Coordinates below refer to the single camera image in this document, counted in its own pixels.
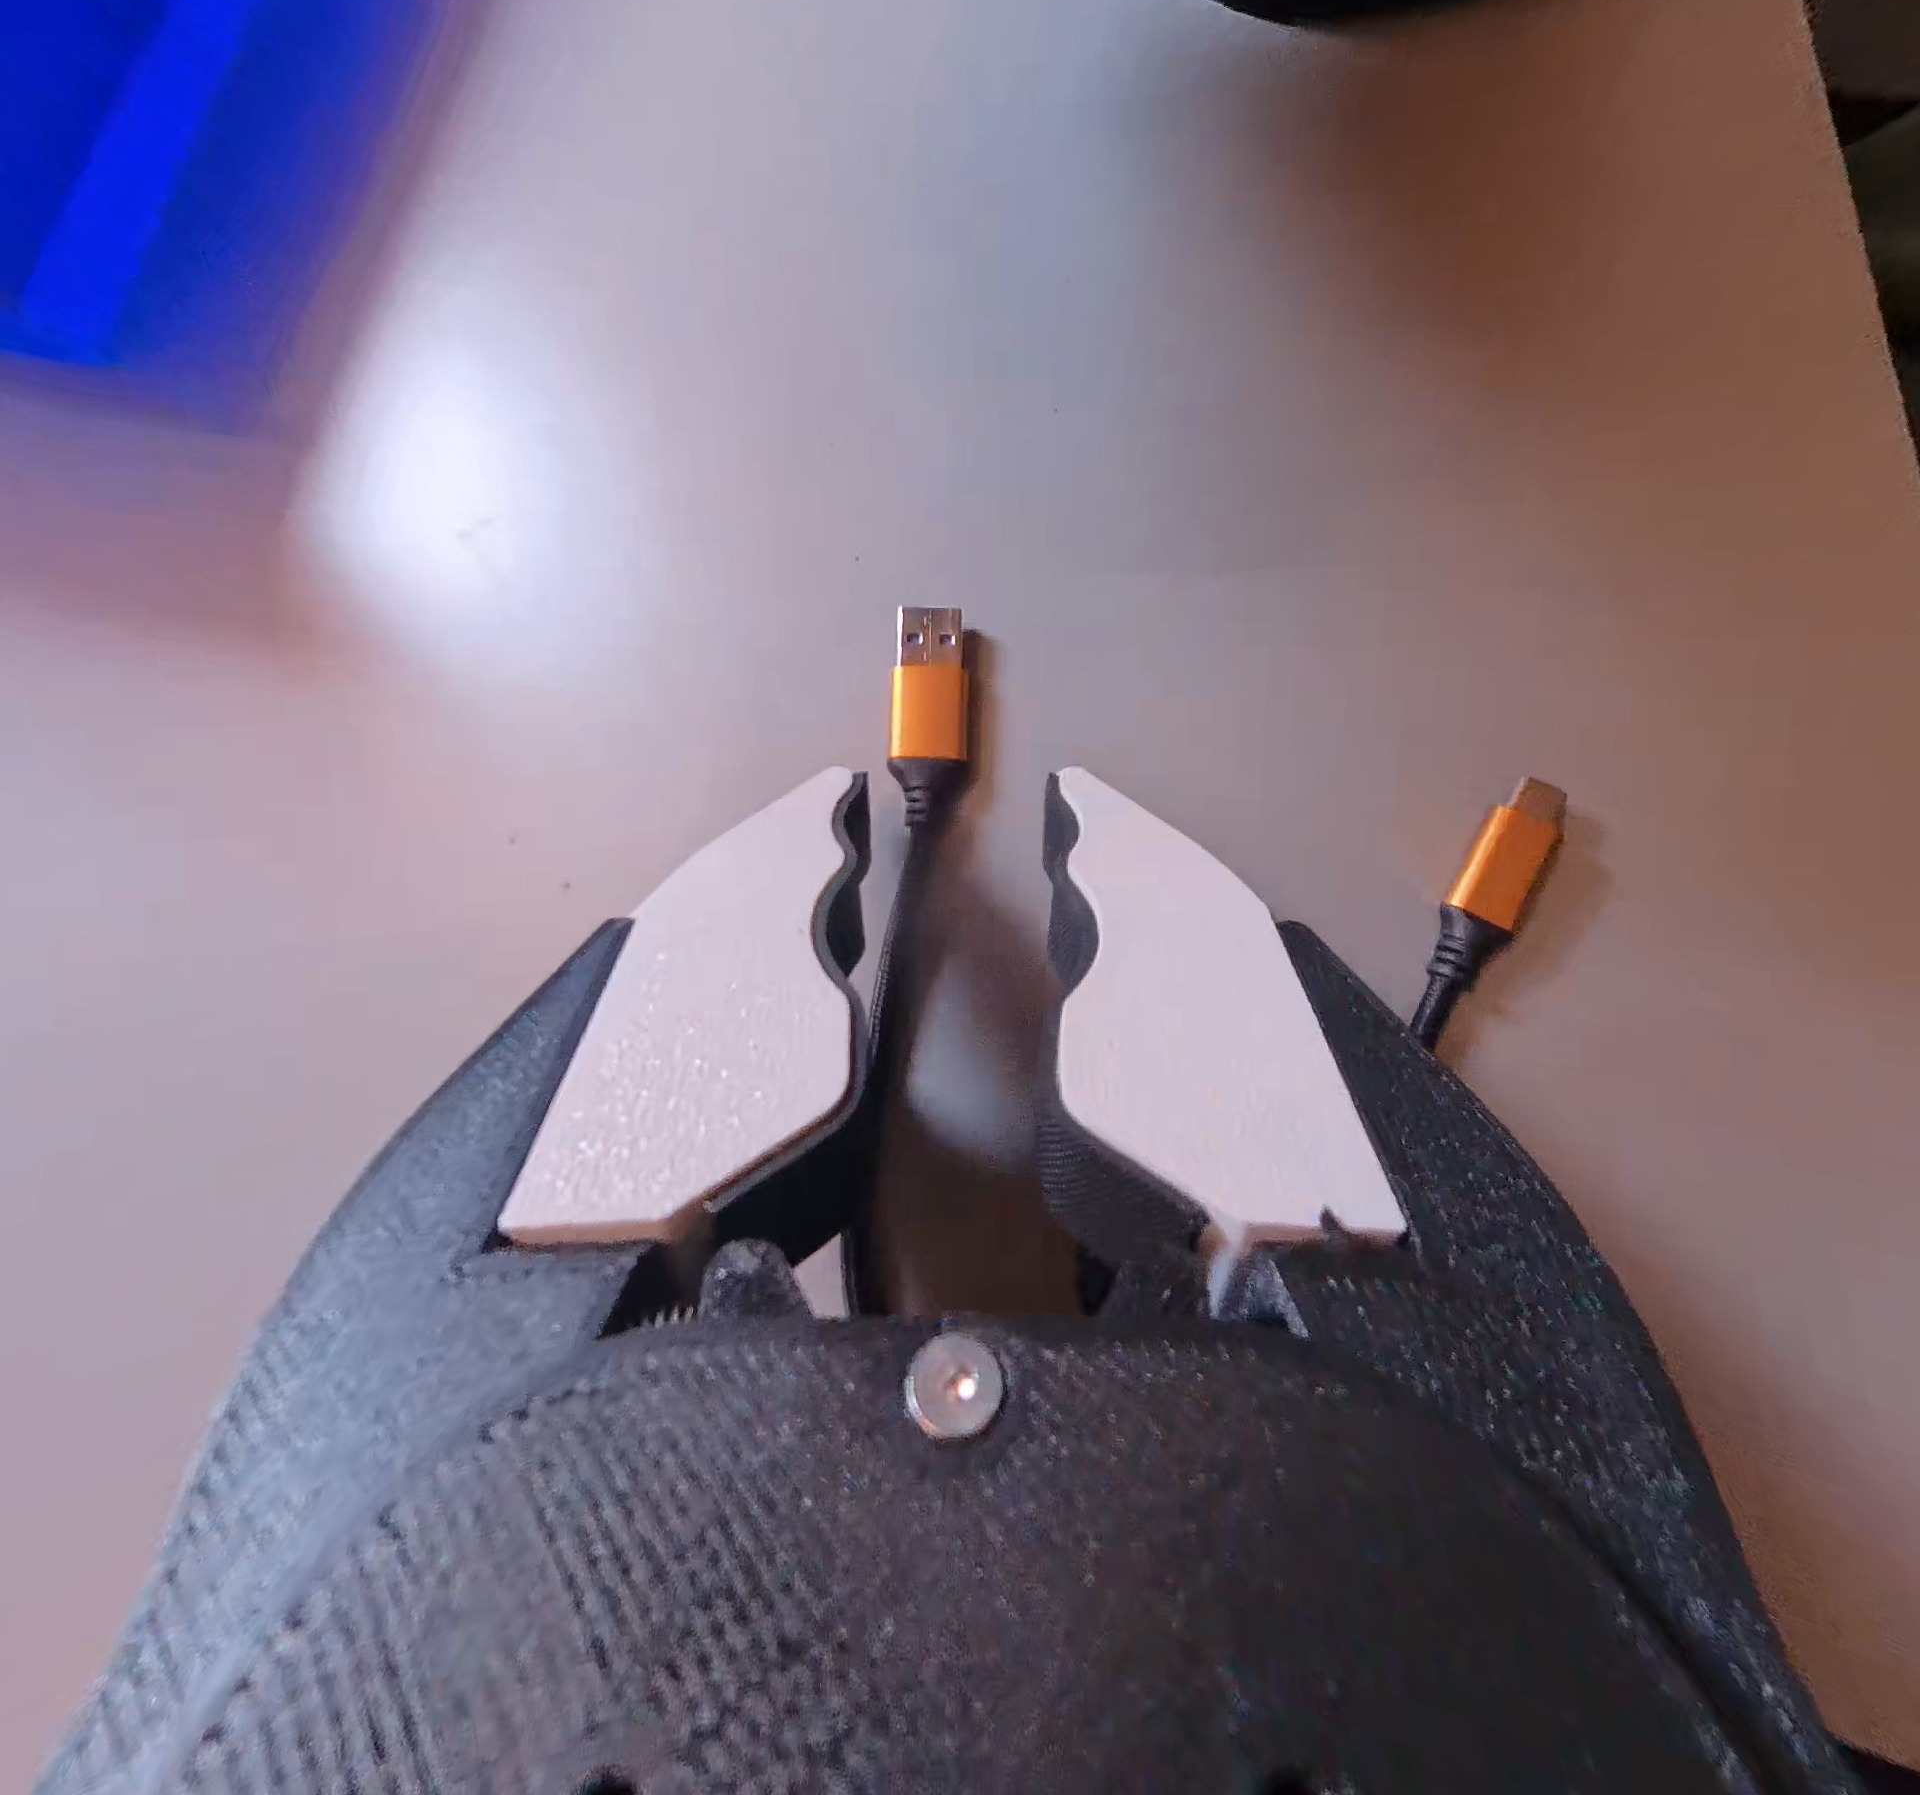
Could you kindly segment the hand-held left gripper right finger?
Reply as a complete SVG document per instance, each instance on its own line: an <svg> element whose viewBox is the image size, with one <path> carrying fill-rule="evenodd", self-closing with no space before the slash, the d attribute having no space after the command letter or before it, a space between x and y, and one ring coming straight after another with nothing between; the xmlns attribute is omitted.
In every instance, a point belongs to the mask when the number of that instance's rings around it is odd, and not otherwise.
<svg viewBox="0 0 1920 1795"><path fill-rule="evenodd" d="M1405 1274L1412 1221L1256 889L1086 769L1047 776L1043 1201L1083 1277L1233 1302L1260 1261Z"/></svg>

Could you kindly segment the blue plastic bin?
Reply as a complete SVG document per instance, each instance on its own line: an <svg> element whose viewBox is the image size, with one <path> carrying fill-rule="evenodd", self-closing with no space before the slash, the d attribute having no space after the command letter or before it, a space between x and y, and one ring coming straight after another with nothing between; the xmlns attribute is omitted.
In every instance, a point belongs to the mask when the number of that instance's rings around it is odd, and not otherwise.
<svg viewBox="0 0 1920 1795"><path fill-rule="evenodd" d="M457 0L3 0L5 375L257 419Z"/></svg>

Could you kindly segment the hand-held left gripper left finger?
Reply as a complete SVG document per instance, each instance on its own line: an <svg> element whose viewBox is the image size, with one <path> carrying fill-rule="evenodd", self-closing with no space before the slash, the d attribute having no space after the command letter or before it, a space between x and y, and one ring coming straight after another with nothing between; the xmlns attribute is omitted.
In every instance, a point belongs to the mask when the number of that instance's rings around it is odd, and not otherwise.
<svg viewBox="0 0 1920 1795"><path fill-rule="evenodd" d="M519 1249L672 1241L852 1117L868 776L824 769L629 913L499 1212Z"/></svg>

